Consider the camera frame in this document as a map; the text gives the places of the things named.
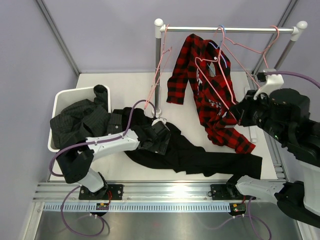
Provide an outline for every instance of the white table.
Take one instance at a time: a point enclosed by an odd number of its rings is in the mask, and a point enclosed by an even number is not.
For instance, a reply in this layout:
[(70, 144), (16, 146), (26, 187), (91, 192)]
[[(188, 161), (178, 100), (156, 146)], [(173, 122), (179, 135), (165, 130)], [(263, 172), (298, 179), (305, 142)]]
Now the white table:
[[(196, 105), (193, 99), (193, 93), (188, 84), (185, 91), (184, 104), (178, 105), (167, 103), (167, 80), (171, 77), (171, 73), (164, 72), (160, 80), (160, 107), (162, 109), (162, 117), (176, 125), (182, 134), (194, 145), (202, 146), (207, 152), (225, 152), (234, 153), (234, 149), (227, 146), (214, 145), (208, 140), (205, 128), (200, 125)], [(81, 74), (78, 79), (76, 88), (84, 88), (95, 86), (98, 84), (106, 85), (110, 88), (111, 107), (112, 109), (123, 109), (130, 107), (141, 99), (146, 99), (154, 73), (87, 73)], [(236, 99), (241, 101), (245, 95), (245, 88), (249, 87), (247, 76), (244, 72), (231, 72), (231, 79), (234, 87)], [(144, 103), (138, 105), (139, 108), (144, 107)], [(151, 117), (151, 106), (146, 110), (146, 115)], [(256, 128), (257, 142), (252, 154), (261, 156), (262, 172), (261, 179), (274, 180), (277, 179), (276, 171), (271, 159), (271, 155), (267, 146), (263, 131)], [(247, 127), (236, 126), (241, 134), (247, 139), (249, 130)], [(132, 161), (124, 152), (115, 153), (96, 160), (91, 165), (92, 169), (100, 172), (107, 181), (224, 181), (231, 177), (228, 174), (214, 174), (205, 177), (203, 174), (186, 174), (185, 172), (175, 173), (170, 169), (151, 169), (139, 165)], [(61, 173), (57, 162), (53, 167), (54, 172)], [(63, 177), (50, 177), (51, 181), (64, 181)]]

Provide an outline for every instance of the folded clothes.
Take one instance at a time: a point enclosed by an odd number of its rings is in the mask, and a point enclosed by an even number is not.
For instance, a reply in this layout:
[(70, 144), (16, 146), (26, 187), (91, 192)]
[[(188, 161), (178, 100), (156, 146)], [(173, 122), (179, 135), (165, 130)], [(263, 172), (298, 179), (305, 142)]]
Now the folded clothes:
[(72, 136), (78, 140), (122, 132), (121, 115), (108, 113), (108, 91), (103, 85), (93, 88), (93, 101), (84, 99), (66, 107), (50, 120), (54, 146), (60, 149)]
[[(131, 107), (116, 109), (115, 114), (122, 115), (122, 128), (126, 128)], [(134, 109), (130, 127), (147, 125), (152, 118), (144, 115), (142, 109)], [(203, 147), (194, 146), (182, 135), (172, 123), (166, 126), (171, 137), (165, 155), (147, 150), (126, 151), (125, 154), (134, 162), (151, 169), (173, 169), (175, 172), (185, 171), (186, 174), (200, 174), (209, 177), (215, 173), (248, 175), (255, 179), (261, 177), (262, 157), (250, 153), (206, 152)]]

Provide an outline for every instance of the laundry basket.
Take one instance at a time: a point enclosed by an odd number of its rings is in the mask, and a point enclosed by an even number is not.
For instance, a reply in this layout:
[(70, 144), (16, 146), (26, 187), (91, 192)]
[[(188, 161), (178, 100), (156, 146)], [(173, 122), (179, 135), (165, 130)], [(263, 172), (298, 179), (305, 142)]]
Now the laundry basket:
[[(108, 112), (111, 113), (112, 110), (110, 89), (107, 86), (105, 86), (105, 88), (108, 93)], [(63, 109), (70, 106), (71, 104), (74, 104), (84, 99), (89, 99), (90, 101), (93, 101), (95, 97), (96, 95), (94, 93), (94, 86), (60, 91), (55, 95), (52, 117), (59, 115)], [(48, 139), (48, 149), (54, 153), (59, 151), (59, 149), (57, 149), (54, 145), (51, 128)]]

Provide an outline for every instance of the dark clothing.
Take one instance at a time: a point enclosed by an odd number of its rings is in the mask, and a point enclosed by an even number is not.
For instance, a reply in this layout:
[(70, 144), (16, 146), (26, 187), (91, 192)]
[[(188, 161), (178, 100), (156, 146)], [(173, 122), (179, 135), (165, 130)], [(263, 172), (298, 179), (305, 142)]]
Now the dark clothing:
[[(128, 124), (130, 107), (114, 110), (122, 114), (122, 128)], [(151, 124), (152, 119), (144, 115), (142, 109), (133, 111), (130, 127)], [(224, 152), (206, 152), (203, 147), (194, 146), (172, 123), (167, 122), (171, 137), (165, 155), (148, 150), (126, 151), (125, 154), (134, 162), (151, 169), (173, 169), (175, 172), (200, 174), (209, 177), (215, 173), (248, 175), (260, 179), (262, 158), (252, 154)]]
[(73, 103), (50, 120), (54, 146), (60, 149), (72, 136), (101, 137), (122, 132), (121, 115), (108, 113), (108, 91), (102, 85), (93, 88), (93, 102)]
[[(188, 36), (176, 60), (172, 77), (167, 82), (168, 97), (166, 101), (182, 105), (184, 103), (185, 90), (189, 82), (193, 91), (200, 124), (204, 126), (205, 131), (208, 133), (209, 140), (218, 146), (226, 145), (233, 148), (236, 153), (251, 153), (255, 145), (233, 128), (237, 124), (237, 121), (229, 113), (195, 64), (196, 57), (216, 60), (218, 54), (219, 48), (214, 41), (203, 40), (195, 34)], [(223, 101), (228, 107), (231, 107), (233, 105), (231, 94), (218, 62), (213, 63), (216, 74), (213, 77), (210, 76), (208, 66), (210, 62), (200, 61), (199, 59), (196, 62)], [(223, 52), (221, 52), (220, 65), (231, 89), (234, 102), (236, 102), (230, 76), (231, 63)]]

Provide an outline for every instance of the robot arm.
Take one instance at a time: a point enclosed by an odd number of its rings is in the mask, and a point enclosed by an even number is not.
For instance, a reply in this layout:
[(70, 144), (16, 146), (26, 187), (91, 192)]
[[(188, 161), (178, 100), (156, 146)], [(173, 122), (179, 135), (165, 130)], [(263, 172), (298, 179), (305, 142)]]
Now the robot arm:
[(90, 168), (91, 163), (110, 154), (144, 149), (164, 155), (170, 139), (170, 131), (159, 119), (152, 125), (134, 126), (125, 132), (102, 136), (73, 136), (63, 148), (79, 143), (95, 143), (72, 148), (62, 153), (56, 160), (66, 183), (79, 183), (86, 187), (96, 199), (107, 192), (108, 184), (104, 177)]
[(279, 89), (282, 84), (281, 75), (268, 75), (263, 87), (249, 90), (230, 110), (239, 125), (257, 125), (287, 147), (299, 160), (304, 183), (269, 183), (234, 176), (228, 184), (242, 195), (277, 204), (289, 217), (320, 228), (320, 125), (309, 119), (310, 99), (293, 89)]

